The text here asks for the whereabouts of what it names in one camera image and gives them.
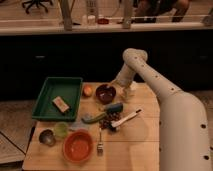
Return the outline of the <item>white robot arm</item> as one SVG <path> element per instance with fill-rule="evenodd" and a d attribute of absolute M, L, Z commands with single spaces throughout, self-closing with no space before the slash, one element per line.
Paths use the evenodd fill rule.
<path fill-rule="evenodd" d="M 127 88 L 138 74 L 159 101 L 159 171 L 213 171 L 204 104 L 149 66 L 146 51 L 128 48 L 122 57 L 116 82 Z"/>

